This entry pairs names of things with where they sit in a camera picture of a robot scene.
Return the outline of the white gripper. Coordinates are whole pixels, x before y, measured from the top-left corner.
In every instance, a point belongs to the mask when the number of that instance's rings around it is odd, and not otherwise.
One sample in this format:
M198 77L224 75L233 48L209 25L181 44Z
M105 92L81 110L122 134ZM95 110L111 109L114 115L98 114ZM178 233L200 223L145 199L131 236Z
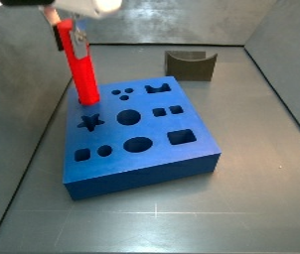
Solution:
M58 50L65 49L58 29L62 21L56 8L73 12L71 40L78 60L87 56L86 17L102 19L115 13L122 0L0 0L4 6L43 6L42 12L51 25Z

